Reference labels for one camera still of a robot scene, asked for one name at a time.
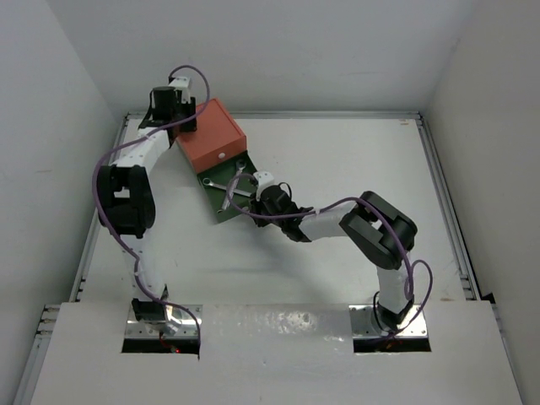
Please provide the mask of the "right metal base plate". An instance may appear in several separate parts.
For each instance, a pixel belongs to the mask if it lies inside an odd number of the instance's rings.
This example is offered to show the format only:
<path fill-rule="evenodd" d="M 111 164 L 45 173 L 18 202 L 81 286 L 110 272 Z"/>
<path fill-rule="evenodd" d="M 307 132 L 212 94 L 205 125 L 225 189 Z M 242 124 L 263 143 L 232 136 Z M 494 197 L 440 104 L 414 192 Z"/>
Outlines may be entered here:
<path fill-rule="evenodd" d="M 379 321 L 382 328 L 379 328 L 372 304 L 350 305 L 348 309 L 353 338 L 385 338 L 391 332 L 390 327 L 382 321 L 381 317 L 379 317 Z M 401 339 L 429 337 L 424 313 L 419 309 L 419 305 L 413 305 L 403 321 L 397 325 L 397 330 L 396 337 Z"/>

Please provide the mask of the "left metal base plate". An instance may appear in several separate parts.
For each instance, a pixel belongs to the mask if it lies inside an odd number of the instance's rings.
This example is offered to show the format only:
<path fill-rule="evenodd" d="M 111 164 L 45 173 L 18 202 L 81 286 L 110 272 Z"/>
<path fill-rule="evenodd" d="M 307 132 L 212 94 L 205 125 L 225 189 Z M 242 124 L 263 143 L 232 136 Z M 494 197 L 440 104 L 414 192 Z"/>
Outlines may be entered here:
<path fill-rule="evenodd" d="M 168 339 L 197 339 L 197 325 L 202 325 L 203 309 L 199 305 L 189 305 L 187 307 L 195 317 L 194 320 L 183 310 L 167 306 L 163 321 L 139 321 L 133 309 L 130 309 L 127 316 L 127 323 L 124 332 L 126 339 L 157 339 L 162 332 Z"/>

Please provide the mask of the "silver ring wrench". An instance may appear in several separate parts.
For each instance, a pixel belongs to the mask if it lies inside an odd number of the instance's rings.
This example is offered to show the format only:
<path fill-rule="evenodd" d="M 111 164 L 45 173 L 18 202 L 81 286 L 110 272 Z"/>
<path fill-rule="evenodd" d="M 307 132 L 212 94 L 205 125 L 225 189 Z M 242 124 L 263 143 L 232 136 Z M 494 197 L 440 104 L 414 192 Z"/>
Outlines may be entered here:
<path fill-rule="evenodd" d="M 226 211 L 230 206 L 230 200 L 233 198 L 234 193 L 232 192 L 233 189 L 237 187 L 237 184 L 239 182 L 238 175 L 240 175 L 243 170 L 246 167 L 246 163 L 244 160 L 237 160 L 236 161 L 236 172 L 234 178 L 229 182 L 229 188 L 226 191 L 225 198 L 221 205 L 221 211 Z"/>

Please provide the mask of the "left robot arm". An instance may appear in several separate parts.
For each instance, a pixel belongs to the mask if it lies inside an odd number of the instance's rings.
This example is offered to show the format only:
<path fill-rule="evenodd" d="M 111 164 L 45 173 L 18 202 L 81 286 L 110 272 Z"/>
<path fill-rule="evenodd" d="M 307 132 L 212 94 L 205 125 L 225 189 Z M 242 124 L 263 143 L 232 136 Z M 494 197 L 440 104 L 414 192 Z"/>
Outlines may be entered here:
<path fill-rule="evenodd" d="M 149 107 L 138 127 L 137 137 L 106 155 L 93 174 L 92 191 L 101 224 L 120 245 L 132 267 L 132 311 L 139 322 L 166 329 L 174 310 L 189 314 L 180 305 L 168 302 L 166 283 L 152 263 L 150 230 L 156 206 L 149 174 L 162 154 L 176 140 L 176 130 L 197 129 L 196 99 L 187 78 L 171 79 L 166 86 L 152 89 Z"/>

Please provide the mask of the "white foam front board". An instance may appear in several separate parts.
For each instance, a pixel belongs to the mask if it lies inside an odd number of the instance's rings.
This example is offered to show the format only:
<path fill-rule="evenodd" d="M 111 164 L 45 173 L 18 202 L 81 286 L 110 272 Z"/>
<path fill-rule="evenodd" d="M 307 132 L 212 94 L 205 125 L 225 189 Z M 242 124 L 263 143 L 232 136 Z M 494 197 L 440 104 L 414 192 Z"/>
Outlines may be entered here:
<path fill-rule="evenodd" d="M 425 312 L 430 349 L 354 352 L 346 305 L 205 305 L 192 354 L 125 354 L 124 310 L 65 304 L 35 404 L 517 404 L 486 302 Z"/>

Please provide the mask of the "orange drawer cabinet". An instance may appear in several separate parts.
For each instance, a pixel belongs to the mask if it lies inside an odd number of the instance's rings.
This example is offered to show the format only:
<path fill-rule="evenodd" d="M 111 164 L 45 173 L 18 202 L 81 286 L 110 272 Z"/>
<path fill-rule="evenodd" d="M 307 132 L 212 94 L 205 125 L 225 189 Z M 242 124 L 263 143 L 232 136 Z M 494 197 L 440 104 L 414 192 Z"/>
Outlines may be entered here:
<path fill-rule="evenodd" d="M 176 142 L 197 174 L 247 151 L 246 135 L 217 98 L 197 117 L 195 132 L 176 133 Z"/>

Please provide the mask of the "silver combination wrench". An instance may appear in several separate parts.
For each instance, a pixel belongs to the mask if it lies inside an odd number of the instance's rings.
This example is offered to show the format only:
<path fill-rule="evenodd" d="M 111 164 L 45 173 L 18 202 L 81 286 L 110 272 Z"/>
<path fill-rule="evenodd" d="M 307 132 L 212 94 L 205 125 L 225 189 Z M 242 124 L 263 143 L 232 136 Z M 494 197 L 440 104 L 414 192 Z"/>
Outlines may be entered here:
<path fill-rule="evenodd" d="M 216 182 L 212 181 L 210 178 L 207 178 L 207 177 L 202 179 L 202 184 L 205 187 L 215 188 L 215 189 L 218 189 L 218 190 L 221 190 L 221 191 L 224 191 L 224 192 L 227 191 L 227 186 L 216 183 Z M 249 192 L 243 191 L 243 190 L 238 189 L 238 188 L 233 189 L 232 192 L 234 194 L 242 196 L 242 197 L 249 197 L 251 195 Z"/>

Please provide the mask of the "metal base plate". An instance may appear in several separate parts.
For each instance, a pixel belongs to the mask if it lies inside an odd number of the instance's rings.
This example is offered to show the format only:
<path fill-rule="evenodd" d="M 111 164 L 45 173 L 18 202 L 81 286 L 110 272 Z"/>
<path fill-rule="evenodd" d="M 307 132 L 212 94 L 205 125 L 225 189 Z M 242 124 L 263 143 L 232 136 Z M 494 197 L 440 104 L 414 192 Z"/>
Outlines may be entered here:
<path fill-rule="evenodd" d="M 379 317 L 379 321 L 382 328 L 379 328 L 372 304 L 350 305 L 348 309 L 353 338 L 385 338 L 391 332 L 390 327 L 382 321 L 381 317 Z M 424 313 L 419 309 L 419 305 L 413 305 L 403 321 L 397 325 L 397 330 L 396 337 L 401 339 L 429 337 Z"/>
<path fill-rule="evenodd" d="M 202 325 L 203 309 L 199 305 L 189 305 L 187 307 L 195 317 L 194 320 L 183 310 L 167 306 L 163 321 L 139 321 L 133 309 L 130 309 L 127 316 L 127 323 L 124 332 L 126 339 L 157 339 L 162 332 L 168 339 L 197 339 L 197 325 Z"/>

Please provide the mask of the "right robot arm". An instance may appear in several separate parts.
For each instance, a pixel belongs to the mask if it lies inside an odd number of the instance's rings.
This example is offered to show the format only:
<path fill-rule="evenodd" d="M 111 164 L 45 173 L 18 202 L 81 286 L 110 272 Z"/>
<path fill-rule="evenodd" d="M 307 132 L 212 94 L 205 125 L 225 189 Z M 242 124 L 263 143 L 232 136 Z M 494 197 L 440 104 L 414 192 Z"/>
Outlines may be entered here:
<path fill-rule="evenodd" d="M 316 212 L 298 206 L 280 186 L 254 193 L 248 212 L 256 226 L 273 224 L 294 242 L 348 237 L 377 270 L 378 327 L 388 333 L 398 331 L 414 301 L 413 266 L 408 253 L 414 247 L 418 228 L 408 216 L 371 191 L 358 200 L 346 198 Z"/>

